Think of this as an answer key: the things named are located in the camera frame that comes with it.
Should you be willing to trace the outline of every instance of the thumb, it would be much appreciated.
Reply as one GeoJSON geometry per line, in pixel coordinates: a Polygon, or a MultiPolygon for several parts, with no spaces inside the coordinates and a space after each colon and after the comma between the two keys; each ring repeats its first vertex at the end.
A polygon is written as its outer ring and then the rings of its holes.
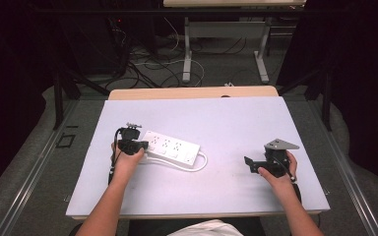
{"type": "Polygon", "coordinates": [[[269,183],[272,183],[274,179],[276,178],[264,167],[259,167],[259,174],[263,176],[263,178],[265,178],[269,183]]]}

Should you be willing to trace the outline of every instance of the power outlet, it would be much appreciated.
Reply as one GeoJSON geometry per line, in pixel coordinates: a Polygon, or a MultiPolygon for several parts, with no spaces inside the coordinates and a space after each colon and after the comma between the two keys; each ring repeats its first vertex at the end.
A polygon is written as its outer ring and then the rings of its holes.
{"type": "Polygon", "coordinates": [[[147,131],[142,141],[149,142],[148,157],[169,161],[184,168],[193,168],[199,145],[181,141],[153,131],[147,131]]]}

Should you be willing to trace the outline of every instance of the white tabletop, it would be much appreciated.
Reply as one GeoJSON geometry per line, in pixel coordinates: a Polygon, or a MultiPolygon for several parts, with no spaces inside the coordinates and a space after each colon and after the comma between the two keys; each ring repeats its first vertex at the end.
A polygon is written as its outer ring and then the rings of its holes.
{"type": "Polygon", "coordinates": [[[244,163],[244,155],[264,161],[264,144],[276,138],[300,146],[291,152],[305,209],[330,209],[283,98],[226,97],[106,101],[66,215],[86,217],[95,207],[107,186],[114,133],[127,122],[143,126],[140,139],[151,130],[200,145],[209,163],[199,172],[140,164],[127,186],[122,217],[283,212],[269,184],[244,163]]]}
{"type": "Polygon", "coordinates": [[[164,7],[259,7],[300,6],[306,0],[164,0],[164,7]]]}

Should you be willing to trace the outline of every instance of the black pants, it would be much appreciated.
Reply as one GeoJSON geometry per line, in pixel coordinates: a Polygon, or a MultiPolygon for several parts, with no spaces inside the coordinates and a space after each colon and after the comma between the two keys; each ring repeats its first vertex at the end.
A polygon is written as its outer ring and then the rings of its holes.
{"type": "Polygon", "coordinates": [[[231,224],[244,236],[265,236],[260,217],[138,219],[130,220],[128,236],[165,236],[187,226],[219,219],[231,224]]]}

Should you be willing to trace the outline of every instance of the person's left arm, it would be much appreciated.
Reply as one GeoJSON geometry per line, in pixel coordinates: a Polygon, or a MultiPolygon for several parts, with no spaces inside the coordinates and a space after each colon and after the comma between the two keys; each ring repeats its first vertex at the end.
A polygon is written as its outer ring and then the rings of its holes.
{"type": "Polygon", "coordinates": [[[119,149],[120,153],[115,164],[112,180],[102,197],[76,235],[115,235],[124,199],[125,188],[144,155],[141,148],[134,155],[128,155],[119,149]]]}

